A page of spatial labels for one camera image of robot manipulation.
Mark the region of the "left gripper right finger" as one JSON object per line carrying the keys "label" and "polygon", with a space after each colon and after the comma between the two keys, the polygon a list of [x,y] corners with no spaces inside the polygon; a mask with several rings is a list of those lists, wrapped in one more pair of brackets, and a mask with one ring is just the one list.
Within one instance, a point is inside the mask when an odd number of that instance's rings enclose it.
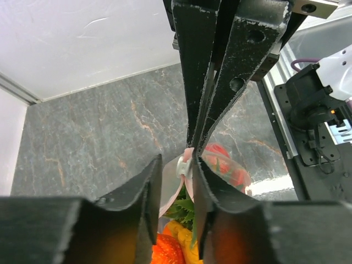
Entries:
{"label": "left gripper right finger", "polygon": [[351,263],[351,204],[259,201],[219,180],[193,155],[195,227],[204,263]]}

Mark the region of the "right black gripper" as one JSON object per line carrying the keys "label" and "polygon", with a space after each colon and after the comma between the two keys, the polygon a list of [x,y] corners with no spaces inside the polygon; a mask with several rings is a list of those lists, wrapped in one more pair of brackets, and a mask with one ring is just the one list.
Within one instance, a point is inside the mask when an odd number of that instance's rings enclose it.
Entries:
{"label": "right black gripper", "polygon": [[[248,82],[268,71],[269,56],[307,17],[328,18],[338,6],[338,1],[164,1],[175,33],[173,47],[180,54],[187,145],[202,153]],[[201,108],[205,82],[215,73]]]}

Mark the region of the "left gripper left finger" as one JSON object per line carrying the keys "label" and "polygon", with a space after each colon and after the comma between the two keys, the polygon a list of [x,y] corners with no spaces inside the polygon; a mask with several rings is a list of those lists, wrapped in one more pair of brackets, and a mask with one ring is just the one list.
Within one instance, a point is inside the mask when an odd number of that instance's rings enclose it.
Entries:
{"label": "left gripper left finger", "polygon": [[1,263],[150,263],[162,156],[95,201],[1,198]]}

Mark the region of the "orange toy ginger root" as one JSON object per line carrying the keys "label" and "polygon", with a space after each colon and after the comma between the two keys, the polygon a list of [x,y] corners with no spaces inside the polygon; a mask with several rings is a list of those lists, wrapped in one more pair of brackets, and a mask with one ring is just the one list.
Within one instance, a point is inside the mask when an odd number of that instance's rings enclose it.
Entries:
{"label": "orange toy ginger root", "polygon": [[177,239],[181,246],[186,263],[203,263],[203,260],[199,259],[197,242],[194,242],[194,244],[192,243],[192,231],[186,229],[177,221],[170,221],[166,224],[163,234],[171,235],[173,238]]}

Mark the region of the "clear pink zip top bag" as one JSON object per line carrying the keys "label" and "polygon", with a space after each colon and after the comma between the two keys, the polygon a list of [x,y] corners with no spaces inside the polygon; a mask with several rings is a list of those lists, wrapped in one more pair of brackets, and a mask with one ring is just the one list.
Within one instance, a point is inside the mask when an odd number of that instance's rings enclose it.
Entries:
{"label": "clear pink zip top bag", "polygon": [[[191,165],[193,151],[193,148],[187,148],[184,150],[183,154],[165,165],[162,171],[160,217],[164,216],[166,211],[171,207],[182,187],[186,188],[192,201],[194,201],[193,168]],[[196,162],[196,165],[199,167],[199,176],[203,177],[203,183],[206,184],[209,189],[212,188],[212,183],[214,183],[215,186],[219,186],[219,180],[215,179],[215,177],[219,176],[211,170],[202,156],[201,159],[201,161]]]}

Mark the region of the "orange toy pineapple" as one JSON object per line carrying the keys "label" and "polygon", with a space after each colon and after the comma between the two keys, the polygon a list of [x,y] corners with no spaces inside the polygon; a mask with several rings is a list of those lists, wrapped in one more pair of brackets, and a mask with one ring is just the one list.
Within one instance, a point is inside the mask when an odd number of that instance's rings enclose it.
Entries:
{"label": "orange toy pineapple", "polygon": [[195,208],[194,202],[185,187],[182,187],[176,200],[164,214],[165,217],[175,220],[184,228],[191,231],[190,249],[196,244],[197,234],[195,228]]}

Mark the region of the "orange toy pumpkin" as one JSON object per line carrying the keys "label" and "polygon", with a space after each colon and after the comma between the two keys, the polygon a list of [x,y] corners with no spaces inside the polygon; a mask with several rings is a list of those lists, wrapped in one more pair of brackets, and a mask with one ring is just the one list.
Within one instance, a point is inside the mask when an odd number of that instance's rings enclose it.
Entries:
{"label": "orange toy pumpkin", "polygon": [[152,247],[150,264],[185,264],[179,242],[167,234],[157,234],[157,244]]}

